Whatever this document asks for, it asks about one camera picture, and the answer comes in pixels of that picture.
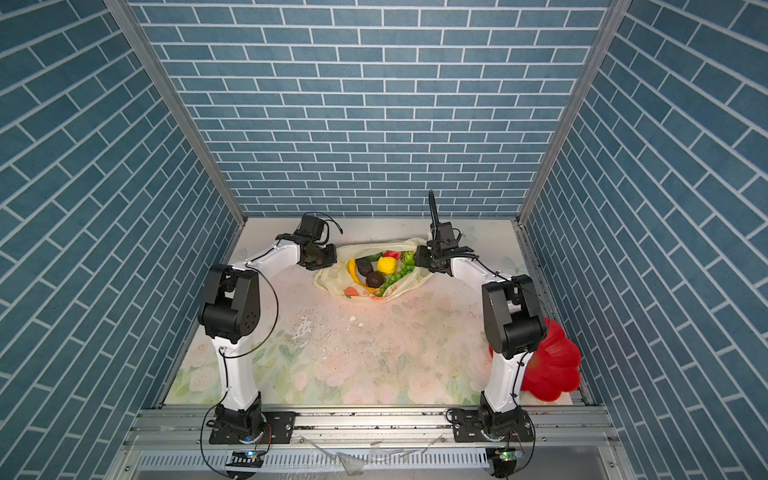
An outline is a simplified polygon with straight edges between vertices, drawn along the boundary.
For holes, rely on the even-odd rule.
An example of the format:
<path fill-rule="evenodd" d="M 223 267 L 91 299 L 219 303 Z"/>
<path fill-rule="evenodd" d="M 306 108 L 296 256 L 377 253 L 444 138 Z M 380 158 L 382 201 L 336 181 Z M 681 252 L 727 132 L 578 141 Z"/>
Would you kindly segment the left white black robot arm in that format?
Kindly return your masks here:
<path fill-rule="evenodd" d="M 221 445 L 286 444 L 295 417 L 267 415 L 253 375 L 250 356 L 266 341 L 255 344 L 251 337 L 262 314 L 261 289 L 273 295 L 271 279 L 294 265 L 308 271 L 333 266 L 336 247 L 330 243 L 332 226 L 338 223 L 327 214 L 304 214 L 292 233 L 276 236 L 274 243 L 233 264 L 210 268 L 202 290 L 198 322 L 212 341 L 222 375 L 222 398 L 213 407 L 214 417 L 204 422 L 211 429 L 209 442 Z M 285 434 L 272 438 L 272 428 L 282 424 Z"/>

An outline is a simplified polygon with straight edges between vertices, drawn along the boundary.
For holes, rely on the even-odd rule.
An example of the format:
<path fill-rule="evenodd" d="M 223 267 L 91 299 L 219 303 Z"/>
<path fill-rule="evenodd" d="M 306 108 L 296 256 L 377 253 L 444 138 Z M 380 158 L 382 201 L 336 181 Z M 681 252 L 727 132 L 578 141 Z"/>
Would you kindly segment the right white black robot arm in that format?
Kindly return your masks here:
<path fill-rule="evenodd" d="M 480 294 L 484 334 L 493 351 L 490 378 L 475 415 L 483 434 L 492 440 L 534 441 L 535 425 L 520 397 L 525 371 L 547 325 L 532 279 L 491 269 L 460 244 L 451 223 L 437 217 L 431 220 L 427 244 L 416 250 L 415 263 L 460 280 Z"/>

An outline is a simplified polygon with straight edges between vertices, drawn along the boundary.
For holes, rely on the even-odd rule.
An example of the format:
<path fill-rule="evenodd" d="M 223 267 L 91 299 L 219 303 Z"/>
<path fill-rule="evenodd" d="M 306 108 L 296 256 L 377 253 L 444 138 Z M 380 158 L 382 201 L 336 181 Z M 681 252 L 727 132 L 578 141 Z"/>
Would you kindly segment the yellow plastic fruit-print bag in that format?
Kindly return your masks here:
<path fill-rule="evenodd" d="M 426 244 L 411 238 L 338 247 L 336 263 L 317 273 L 314 286 L 354 301 L 392 300 L 422 287 L 432 276 L 416 266 L 416 250 Z"/>

